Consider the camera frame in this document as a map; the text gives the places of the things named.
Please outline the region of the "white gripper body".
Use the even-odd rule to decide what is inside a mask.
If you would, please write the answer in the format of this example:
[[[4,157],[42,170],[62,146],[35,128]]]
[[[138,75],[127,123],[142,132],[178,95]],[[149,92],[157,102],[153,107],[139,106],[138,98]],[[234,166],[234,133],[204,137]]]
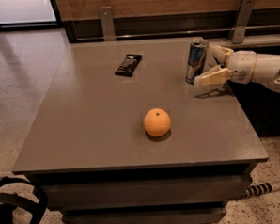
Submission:
[[[230,55],[226,60],[226,67],[232,71],[230,81],[248,84],[257,62],[257,53],[239,50]]]

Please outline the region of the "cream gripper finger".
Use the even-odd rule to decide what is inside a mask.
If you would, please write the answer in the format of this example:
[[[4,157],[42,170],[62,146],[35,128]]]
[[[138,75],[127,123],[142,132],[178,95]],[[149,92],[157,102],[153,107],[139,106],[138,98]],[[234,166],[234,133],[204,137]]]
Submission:
[[[220,45],[210,46],[210,52],[219,65],[225,65],[227,59],[234,53],[231,48],[226,48]]]
[[[224,68],[220,64],[214,66],[212,69],[202,72],[201,75],[194,79],[196,86],[209,86],[224,84],[232,76],[232,71],[229,68]]]

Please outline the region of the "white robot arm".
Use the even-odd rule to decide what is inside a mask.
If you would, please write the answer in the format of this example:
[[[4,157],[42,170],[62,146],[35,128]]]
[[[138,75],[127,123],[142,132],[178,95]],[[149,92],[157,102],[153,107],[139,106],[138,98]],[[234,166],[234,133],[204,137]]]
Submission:
[[[223,46],[210,46],[209,52],[217,65],[194,79],[198,86],[258,83],[272,92],[280,93],[280,55],[253,51],[235,52]]]

